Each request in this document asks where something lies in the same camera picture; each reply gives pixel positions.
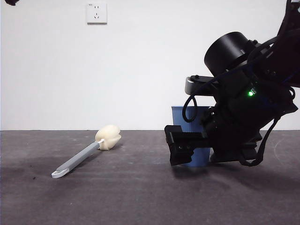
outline blue plastic cup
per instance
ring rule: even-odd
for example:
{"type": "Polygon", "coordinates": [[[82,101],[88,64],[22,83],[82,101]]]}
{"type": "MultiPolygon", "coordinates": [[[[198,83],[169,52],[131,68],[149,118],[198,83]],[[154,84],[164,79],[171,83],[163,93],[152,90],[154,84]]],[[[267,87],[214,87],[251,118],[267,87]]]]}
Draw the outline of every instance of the blue plastic cup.
{"type": "MultiPolygon", "coordinates": [[[[194,121],[187,123],[182,117],[182,106],[172,106],[173,124],[180,125],[183,132],[203,132],[203,127],[200,124],[200,117],[209,106],[198,106],[197,116],[194,121]]],[[[193,106],[187,107],[187,117],[191,118],[195,113],[193,106]]],[[[198,148],[194,150],[192,161],[183,165],[189,167],[206,166],[210,158],[210,148],[198,148]]]]}

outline black cable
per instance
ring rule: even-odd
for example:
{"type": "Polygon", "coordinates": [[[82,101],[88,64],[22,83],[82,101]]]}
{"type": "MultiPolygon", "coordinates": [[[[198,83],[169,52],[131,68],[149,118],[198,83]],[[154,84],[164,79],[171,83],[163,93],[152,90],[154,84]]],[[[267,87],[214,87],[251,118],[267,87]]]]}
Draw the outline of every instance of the black cable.
{"type": "Polygon", "coordinates": [[[256,165],[259,165],[262,161],[263,161],[263,154],[264,154],[264,150],[265,150],[265,147],[266,147],[266,142],[268,140],[268,137],[271,133],[271,131],[273,130],[273,128],[276,126],[277,122],[280,120],[280,117],[276,117],[273,121],[273,124],[270,126],[270,128],[268,129],[267,133],[265,134],[265,136],[263,137],[263,140],[259,146],[259,149],[257,151],[257,155],[256,155],[256,159],[253,160],[251,163],[248,162],[244,156],[242,155],[241,152],[239,152],[239,162],[242,164],[242,165],[245,165],[245,166],[249,166],[249,167],[252,167],[252,166],[256,166],[256,165]]]}
{"type": "Polygon", "coordinates": [[[294,100],[296,97],[296,92],[295,92],[294,88],[292,88],[292,87],[289,87],[289,90],[292,92],[292,100],[294,100]]]}
{"type": "Polygon", "coordinates": [[[186,116],[186,109],[185,109],[185,111],[182,110],[182,117],[183,117],[183,119],[184,119],[186,122],[188,122],[188,123],[194,121],[194,119],[196,118],[197,113],[198,113],[197,101],[196,101],[195,97],[193,97],[192,100],[193,100],[193,102],[194,102],[194,109],[195,109],[195,112],[194,112],[193,117],[190,118],[190,119],[188,119],[187,116],[186,116]]]}

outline gray floor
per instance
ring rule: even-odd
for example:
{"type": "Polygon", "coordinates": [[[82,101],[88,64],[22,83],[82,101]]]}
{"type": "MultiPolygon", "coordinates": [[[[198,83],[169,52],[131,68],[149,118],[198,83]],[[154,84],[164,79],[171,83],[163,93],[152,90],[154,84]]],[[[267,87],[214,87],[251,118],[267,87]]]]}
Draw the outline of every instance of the gray floor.
{"type": "Polygon", "coordinates": [[[2,225],[299,225],[300,131],[275,131],[265,160],[171,167],[163,131],[122,131],[111,151],[50,174],[95,131],[1,132],[2,225]]]}

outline electrical outlet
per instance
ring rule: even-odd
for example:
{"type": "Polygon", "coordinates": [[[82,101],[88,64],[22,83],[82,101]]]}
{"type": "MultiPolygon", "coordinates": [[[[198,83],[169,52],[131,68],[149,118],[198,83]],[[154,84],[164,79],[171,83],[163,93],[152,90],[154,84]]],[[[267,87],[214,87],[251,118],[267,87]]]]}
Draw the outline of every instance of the electrical outlet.
{"type": "Polygon", "coordinates": [[[86,7],[88,24],[107,24],[107,4],[105,2],[89,3],[86,7]]]}

